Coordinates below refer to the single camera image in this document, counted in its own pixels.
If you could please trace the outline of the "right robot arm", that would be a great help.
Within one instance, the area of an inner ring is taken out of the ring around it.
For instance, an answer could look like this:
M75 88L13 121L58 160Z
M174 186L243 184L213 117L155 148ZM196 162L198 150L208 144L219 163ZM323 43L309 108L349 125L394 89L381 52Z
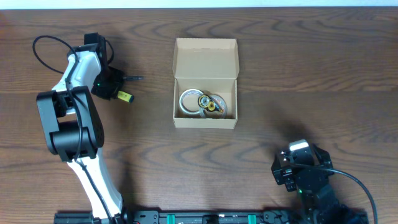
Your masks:
M288 148L275 156L271 166L278 185L288 192L296 191L302 211L296 223L368 223L368 215L339 202L329 176L341 174L354 177L333 168L329 152L306 140L291 142Z

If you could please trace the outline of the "white tape roll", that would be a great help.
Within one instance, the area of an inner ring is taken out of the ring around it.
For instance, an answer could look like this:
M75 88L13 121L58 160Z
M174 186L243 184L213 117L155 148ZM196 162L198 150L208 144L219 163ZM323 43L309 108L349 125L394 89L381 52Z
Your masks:
M181 112L192 116L201 115L203 110L199 106L194 105L194 100L197 100L203 94L203 91L194 88L185 90L178 100Z

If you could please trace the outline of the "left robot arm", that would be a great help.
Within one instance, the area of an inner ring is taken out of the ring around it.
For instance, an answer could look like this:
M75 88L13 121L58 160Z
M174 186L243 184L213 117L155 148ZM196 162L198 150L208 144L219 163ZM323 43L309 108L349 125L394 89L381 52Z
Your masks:
M122 195L103 157L104 129L92 96L110 99L120 72L109 67L106 42L71 48L62 79L37 95L37 107L49 151L77 175L91 203L87 223L127 223Z

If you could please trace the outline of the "yellow highlighter marker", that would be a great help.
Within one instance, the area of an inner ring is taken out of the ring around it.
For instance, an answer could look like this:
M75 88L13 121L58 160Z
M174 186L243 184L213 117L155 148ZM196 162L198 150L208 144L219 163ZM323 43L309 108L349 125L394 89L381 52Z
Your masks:
M125 91L118 91L117 98L128 103L132 103L134 101L134 95L126 93Z

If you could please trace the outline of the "yellow correction tape dispenser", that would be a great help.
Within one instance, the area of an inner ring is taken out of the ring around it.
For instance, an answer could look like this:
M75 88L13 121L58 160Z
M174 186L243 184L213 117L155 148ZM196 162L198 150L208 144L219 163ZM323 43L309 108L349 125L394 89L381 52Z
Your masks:
M201 95L198 98L198 105L200 108L208 111L208 112L220 112L223 113L224 109L221 106L220 102L217 102L210 95Z

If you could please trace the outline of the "brown cardboard box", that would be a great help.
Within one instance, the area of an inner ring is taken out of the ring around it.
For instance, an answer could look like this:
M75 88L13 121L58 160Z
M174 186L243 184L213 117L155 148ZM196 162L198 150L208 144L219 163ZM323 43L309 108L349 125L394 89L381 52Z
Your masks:
M177 38L172 65L174 75L173 122L177 128L233 129L238 120L239 55L236 39ZM187 89L204 95L219 95L228 107L224 119L207 113L208 118L181 112L180 95Z

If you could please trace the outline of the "black mounting rail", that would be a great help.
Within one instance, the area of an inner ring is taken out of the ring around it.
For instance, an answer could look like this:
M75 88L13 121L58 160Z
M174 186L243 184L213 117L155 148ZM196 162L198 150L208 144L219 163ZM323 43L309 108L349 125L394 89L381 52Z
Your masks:
M115 215L112 223L133 224L263 224L263 223L369 223L366 213L344 217L342 221L320 221L302 218L299 214L288 210L266 210L263 212L158 212L155 210L136 211L132 215ZM91 212L56 213L54 224L77 223L110 223L107 218L94 218Z

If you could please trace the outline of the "grey tape roll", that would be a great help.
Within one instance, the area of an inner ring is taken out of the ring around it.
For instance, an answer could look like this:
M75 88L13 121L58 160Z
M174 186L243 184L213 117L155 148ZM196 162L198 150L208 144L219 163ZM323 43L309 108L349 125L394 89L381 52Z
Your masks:
M221 119L224 119L225 117L226 117L226 115L228 114L228 107L227 107L227 104L226 104L226 102L225 102L225 100L222 98L222 97L220 97L219 95L210 95L212 98L214 98L217 102L220 102L221 103L221 106L222 106L222 108L224 109L224 112L223 113L220 113L220 112L208 112L208 111L206 111L206 110L204 110L204 109L202 109L203 110L203 112L202 112L202 114L200 115L202 118L208 118L208 115L207 115L207 113L216 113L216 114L219 114L220 115L220 118Z

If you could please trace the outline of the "black ballpoint pen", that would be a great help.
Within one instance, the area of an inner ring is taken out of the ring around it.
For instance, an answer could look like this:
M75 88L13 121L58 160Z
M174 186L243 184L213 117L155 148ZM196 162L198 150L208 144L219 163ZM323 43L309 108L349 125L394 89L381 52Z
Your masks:
M126 76L123 77L123 80L125 81L134 81L134 80L143 80L144 77L143 76Z

